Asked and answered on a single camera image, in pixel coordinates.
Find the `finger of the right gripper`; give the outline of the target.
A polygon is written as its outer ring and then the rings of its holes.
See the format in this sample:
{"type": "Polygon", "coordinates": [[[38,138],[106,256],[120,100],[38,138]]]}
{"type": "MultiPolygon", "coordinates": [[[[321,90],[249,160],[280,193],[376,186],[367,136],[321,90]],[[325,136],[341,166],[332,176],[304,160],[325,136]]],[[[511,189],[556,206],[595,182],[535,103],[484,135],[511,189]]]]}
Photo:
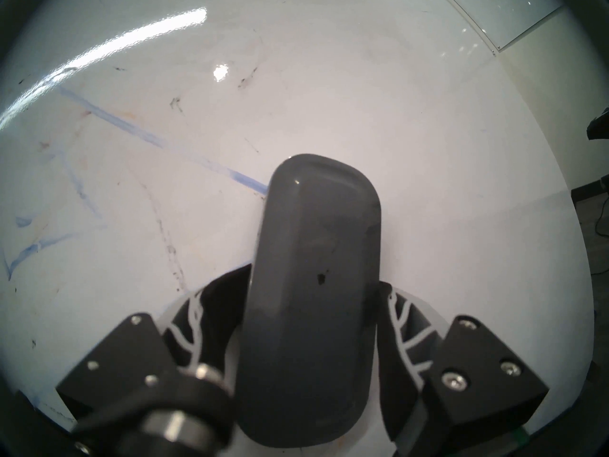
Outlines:
{"type": "Polygon", "coordinates": [[[605,108],[601,115],[593,119],[588,125],[588,139],[609,138],[609,108],[605,108]]]}

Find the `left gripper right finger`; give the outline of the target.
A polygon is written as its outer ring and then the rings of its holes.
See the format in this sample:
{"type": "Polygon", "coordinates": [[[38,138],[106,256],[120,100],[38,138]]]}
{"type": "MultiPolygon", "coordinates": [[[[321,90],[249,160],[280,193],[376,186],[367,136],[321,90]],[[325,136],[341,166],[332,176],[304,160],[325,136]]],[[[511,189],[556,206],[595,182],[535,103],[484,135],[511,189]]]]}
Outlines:
{"type": "Polygon", "coordinates": [[[379,404],[393,456],[452,456],[520,428],[549,388],[481,320],[379,283],[379,404]]]}

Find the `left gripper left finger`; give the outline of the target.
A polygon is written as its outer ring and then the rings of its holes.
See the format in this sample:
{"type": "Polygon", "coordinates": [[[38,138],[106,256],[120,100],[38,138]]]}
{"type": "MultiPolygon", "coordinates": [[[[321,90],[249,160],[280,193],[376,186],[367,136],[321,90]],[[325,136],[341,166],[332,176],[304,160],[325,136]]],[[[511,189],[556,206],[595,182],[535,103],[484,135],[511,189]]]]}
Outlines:
{"type": "Polygon", "coordinates": [[[124,319],[58,387],[82,456],[217,456],[236,423],[225,355],[242,323],[251,264],[194,293],[160,332],[124,319]]]}

